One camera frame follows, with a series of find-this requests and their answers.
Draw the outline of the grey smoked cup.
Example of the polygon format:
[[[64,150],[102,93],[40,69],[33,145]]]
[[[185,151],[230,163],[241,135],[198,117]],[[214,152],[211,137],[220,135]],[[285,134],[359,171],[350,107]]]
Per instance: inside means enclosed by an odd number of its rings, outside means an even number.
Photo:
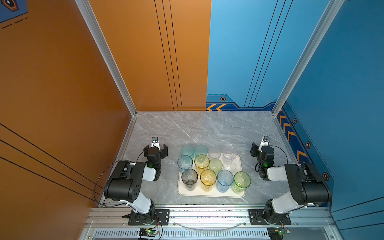
[[[194,169],[183,171],[182,182],[188,191],[193,191],[196,188],[198,177],[199,175]]]

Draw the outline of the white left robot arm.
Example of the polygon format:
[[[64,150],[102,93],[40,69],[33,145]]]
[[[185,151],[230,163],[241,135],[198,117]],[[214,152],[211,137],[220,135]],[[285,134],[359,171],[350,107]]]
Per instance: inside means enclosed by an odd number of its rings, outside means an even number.
[[[133,209],[133,213],[150,220],[155,218],[154,202],[141,192],[142,182],[156,182],[161,174],[161,160],[168,156],[168,146],[156,144],[143,149],[146,162],[119,161],[109,177],[104,196]]]

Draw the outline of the teal textured cup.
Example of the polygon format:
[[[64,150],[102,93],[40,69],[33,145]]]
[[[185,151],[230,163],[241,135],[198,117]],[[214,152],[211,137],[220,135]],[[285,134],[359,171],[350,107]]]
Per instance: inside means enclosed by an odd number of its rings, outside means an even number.
[[[195,153],[195,156],[199,156],[199,155],[207,155],[208,154],[208,148],[204,145],[197,145],[195,148],[194,148],[194,153]]]
[[[181,148],[181,155],[182,156],[189,156],[192,159],[195,158],[195,149],[191,145],[185,145]]]

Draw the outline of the light green cup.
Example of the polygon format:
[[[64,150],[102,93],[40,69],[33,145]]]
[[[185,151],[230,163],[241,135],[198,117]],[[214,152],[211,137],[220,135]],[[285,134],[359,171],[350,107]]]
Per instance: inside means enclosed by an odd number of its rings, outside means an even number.
[[[214,158],[210,160],[209,169],[218,174],[223,168],[223,163],[220,159]]]

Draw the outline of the teal textured cup front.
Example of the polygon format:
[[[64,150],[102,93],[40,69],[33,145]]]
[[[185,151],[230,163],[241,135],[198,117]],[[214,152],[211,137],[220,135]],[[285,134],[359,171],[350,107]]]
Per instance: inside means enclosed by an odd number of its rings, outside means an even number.
[[[197,145],[195,148],[194,148],[194,153],[195,153],[195,156],[199,156],[199,155],[207,155],[208,154],[208,148],[204,145]]]

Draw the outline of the yellow-brown tinted cup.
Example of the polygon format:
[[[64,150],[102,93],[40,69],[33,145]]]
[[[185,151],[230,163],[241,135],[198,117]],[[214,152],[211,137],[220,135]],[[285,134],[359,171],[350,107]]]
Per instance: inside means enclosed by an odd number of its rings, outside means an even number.
[[[217,175],[212,170],[204,170],[200,175],[200,180],[203,191],[209,192],[217,181]]]

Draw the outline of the light blue cup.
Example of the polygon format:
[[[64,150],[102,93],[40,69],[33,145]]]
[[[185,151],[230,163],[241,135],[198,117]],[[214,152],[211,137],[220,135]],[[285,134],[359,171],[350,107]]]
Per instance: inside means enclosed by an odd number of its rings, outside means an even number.
[[[217,190],[220,193],[225,193],[228,191],[233,182],[233,174],[230,171],[221,170],[217,175]]]
[[[183,155],[179,157],[177,164],[180,172],[182,173],[183,171],[190,169],[192,167],[193,159],[188,155]]]

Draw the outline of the green tinted cup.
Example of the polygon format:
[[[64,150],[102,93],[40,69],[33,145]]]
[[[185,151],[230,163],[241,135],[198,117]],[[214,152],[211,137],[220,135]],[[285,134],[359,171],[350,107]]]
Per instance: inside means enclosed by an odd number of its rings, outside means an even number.
[[[232,190],[235,194],[240,194],[251,185],[251,177],[245,172],[237,172],[234,175]]]

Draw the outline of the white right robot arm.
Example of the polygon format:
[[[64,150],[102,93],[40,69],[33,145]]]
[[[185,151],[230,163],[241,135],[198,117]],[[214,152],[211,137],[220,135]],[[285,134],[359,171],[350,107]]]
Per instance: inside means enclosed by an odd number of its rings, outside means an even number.
[[[251,156],[257,159],[255,170],[265,181],[286,181],[289,191],[278,198],[268,200],[265,205],[266,219],[283,217],[290,212],[310,204],[323,204],[332,200],[331,189],[314,164],[274,165],[274,148],[264,142],[252,143]]]

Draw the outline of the yellow tinted cup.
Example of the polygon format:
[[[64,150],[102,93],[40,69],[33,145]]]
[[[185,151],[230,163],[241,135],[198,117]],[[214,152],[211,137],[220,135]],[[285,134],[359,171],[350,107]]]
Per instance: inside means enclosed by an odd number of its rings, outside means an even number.
[[[198,155],[195,157],[195,167],[199,174],[201,174],[204,170],[207,170],[210,164],[210,159],[206,155]]]

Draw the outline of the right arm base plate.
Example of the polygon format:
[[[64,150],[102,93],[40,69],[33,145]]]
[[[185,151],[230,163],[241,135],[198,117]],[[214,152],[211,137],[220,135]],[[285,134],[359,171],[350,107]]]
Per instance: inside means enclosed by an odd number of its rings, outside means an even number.
[[[274,212],[266,213],[262,209],[249,209],[249,219],[251,225],[291,225],[291,219],[288,214],[276,214]]]

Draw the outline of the clear textured cup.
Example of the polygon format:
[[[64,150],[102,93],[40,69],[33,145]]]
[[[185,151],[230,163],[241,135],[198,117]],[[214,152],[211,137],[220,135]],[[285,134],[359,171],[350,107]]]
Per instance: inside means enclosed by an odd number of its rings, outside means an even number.
[[[208,155],[210,159],[219,159],[221,156],[221,149],[217,147],[211,147],[209,148]]]

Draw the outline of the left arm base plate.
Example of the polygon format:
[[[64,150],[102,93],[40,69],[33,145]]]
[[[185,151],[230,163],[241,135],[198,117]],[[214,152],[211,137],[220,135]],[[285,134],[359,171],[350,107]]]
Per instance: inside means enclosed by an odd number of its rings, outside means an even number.
[[[147,214],[135,213],[133,210],[130,212],[128,221],[129,226],[144,226],[144,225],[156,225],[158,221],[162,226],[167,226],[170,219],[169,209],[154,209],[150,210]]]

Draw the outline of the clear faceted cup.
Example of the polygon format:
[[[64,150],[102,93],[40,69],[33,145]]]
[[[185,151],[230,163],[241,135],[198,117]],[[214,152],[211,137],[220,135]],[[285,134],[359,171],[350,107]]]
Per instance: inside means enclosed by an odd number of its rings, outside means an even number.
[[[237,152],[232,148],[225,148],[223,150],[223,156],[228,161],[233,161],[237,157]]]

